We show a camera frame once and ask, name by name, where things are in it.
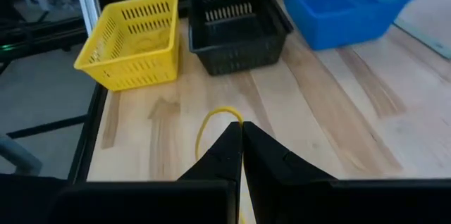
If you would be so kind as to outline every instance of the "blue bin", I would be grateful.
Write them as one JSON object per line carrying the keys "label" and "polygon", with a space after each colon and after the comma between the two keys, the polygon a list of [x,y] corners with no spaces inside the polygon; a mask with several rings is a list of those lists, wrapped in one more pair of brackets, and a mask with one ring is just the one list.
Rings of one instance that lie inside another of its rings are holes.
{"label": "blue bin", "polygon": [[382,36],[411,0],[284,0],[297,28],[314,50]]}

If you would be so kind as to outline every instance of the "plastic basket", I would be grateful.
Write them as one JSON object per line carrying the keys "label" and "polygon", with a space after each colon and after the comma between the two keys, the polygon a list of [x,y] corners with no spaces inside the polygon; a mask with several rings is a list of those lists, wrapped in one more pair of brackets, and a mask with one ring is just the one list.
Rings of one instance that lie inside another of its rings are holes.
{"label": "plastic basket", "polygon": [[410,0],[284,0],[312,49],[364,42],[383,35]]}
{"label": "plastic basket", "polygon": [[178,26],[178,0],[109,4],[74,67],[113,91],[175,80]]}
{"label": "plastic basket", "polygon": [[190,51],[210,75],[277,62],[287,30],[275,0],[190,0]]}

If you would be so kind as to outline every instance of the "wood grain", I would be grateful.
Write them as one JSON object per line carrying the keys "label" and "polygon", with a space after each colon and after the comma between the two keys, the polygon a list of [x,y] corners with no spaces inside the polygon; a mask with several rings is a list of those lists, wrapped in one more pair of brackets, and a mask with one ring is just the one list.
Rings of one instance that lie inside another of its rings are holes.
{"label": "wood grain", "polygon": [[[400,17],[451,44],[449,5],[415,0]],[[204,116],[223,105],[338,178],[451,177],[450,62],[396,27],[317,52],[295,30],[277,64],[219,77],[189,52],[187,29],[182,19],[177,81],[108,94],[88,180],[176,180]],[[201,152],[234,120],[211,118]],[[245,179],[241,208],[254,223]]]}

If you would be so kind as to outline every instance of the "gray floor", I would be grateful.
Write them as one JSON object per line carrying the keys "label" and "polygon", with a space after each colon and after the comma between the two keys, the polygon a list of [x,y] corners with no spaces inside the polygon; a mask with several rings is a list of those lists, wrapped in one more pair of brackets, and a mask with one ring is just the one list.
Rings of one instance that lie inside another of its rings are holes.
{"label": "gray floor", "polygon": [[[81,45],[14,61],[0,75],[0,134],[84,115],[95,81],[73,68]],[[43,163],[41,176],[66,178],[81,125],[17,139]],[[0,158],[0,173],[13,166]]]}

